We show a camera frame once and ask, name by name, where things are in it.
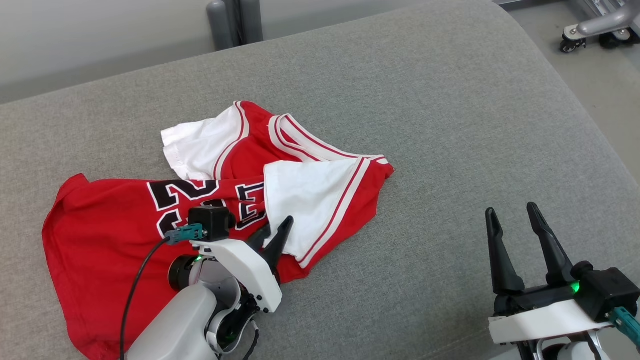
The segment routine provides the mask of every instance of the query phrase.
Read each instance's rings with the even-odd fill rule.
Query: white wall
[[[210,1],[2,0],[0,103],[208,53]],[[262,0],[264,35],[282,37],[419,2]]]

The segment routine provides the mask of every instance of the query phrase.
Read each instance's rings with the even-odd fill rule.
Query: robotic arm
[[[255,329],[251,353],[259,335],[253,317],[280,305],[276,266],[293,217],[285,219],[265,249],[268,225],[247,242],[228,239],[234,219],[226,208],[193,208],[192,225],[195,232],[187,227],[168,234],[175,238],[169,244],[184,240],[186,233],[196,238],[189,242],[200,255],[173,262],[169,282],[179,292],[133,343],[128,360],[220,359],[236,349],[249,324]]]
[[[493,208],[486,210],[493,292],[489,318],[493,342],[515,344],[523,360],[609,360],[597,330],[615,327],[640,346],[634,318],[640,289],[617,268],[594,271],[587,261],[573,266],[535,203],[527,205],[533,231],[547,263],[547,285],[525,288],[502,242]],[[567,337],[568,344],[543,348],[545,341]]]

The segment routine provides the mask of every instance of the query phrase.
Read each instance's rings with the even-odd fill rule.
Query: teal connector
[[[640,349],[640,323],[624,307],[616,307],[608,313],[609,321]]]
[[[167,244],[175,245],[182,241],[200,240],[207,236],[207,231],[202,229],[202,224],[191,224],[167,231],[164,235],[169,238]]]

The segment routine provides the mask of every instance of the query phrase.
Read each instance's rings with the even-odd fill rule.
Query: basketball jersey
[[[164,234],[187,224],[190,208],[226,206],[230,237],[246,240],[269,221],[294,225],[280,258],[282,282],[308,275],[376,213],[393,168],[383,156],[342,152],[308,134],[290,115],[236,102],[220,116],[162,132],[180,180],[105,179],[82,174],[61,188],[42,236],[69,338],[91,360],[118,357],[122,313],[132,281]],[[175,296],[172,261],[196,254],[162,246],[142,275],[127,320],[125,347]]]

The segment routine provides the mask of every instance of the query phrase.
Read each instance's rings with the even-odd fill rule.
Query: white fabric
[[[212,119],[162,130],[164,156],[183,180],[211,180],[233,146],[249,134],[244,111],[233,106]]]
[[[365,158],[264,167],[264,198],[271,234],[289,215],[294,225],[284,253],[305,268],[335,234],[371,162]]]

